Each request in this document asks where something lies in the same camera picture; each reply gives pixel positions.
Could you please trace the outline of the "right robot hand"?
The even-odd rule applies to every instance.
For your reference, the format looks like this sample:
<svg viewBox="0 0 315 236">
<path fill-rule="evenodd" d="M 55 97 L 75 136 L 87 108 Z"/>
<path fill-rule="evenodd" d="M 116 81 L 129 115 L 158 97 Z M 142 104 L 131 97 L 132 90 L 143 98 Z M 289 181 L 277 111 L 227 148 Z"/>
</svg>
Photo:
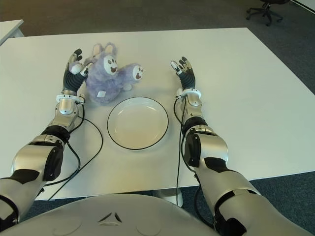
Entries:
<svg viewBox="0 0 315 236">
<path fill-rule="evenodd" d="M 175 71 L 176 75 L 178 76 L 182 90 L 186 89 L 195 89 L 195 75 L 192 68 L 191 63 L 186 57 L 182 57 L 179 60 L 179 63 L 172 60 L 170 62 L 171 67 Z"/>
</svg>

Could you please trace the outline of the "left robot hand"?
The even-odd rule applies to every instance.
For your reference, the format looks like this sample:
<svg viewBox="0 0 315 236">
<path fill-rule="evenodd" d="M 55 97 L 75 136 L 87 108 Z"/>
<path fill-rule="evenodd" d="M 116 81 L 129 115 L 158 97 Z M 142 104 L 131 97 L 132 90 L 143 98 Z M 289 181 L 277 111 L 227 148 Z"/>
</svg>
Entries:
<svg viewBox="0 0 315 236">
<path fill-rule="evenodd" d="M 80 60 L 82 59 L 82 50 L 75 50 L 65 67 L 63 75 L 63 94 L 76 95 L 82 83 L 88 77 L 89 68 L 92 63 L 83 65 Z"/>
</svg>

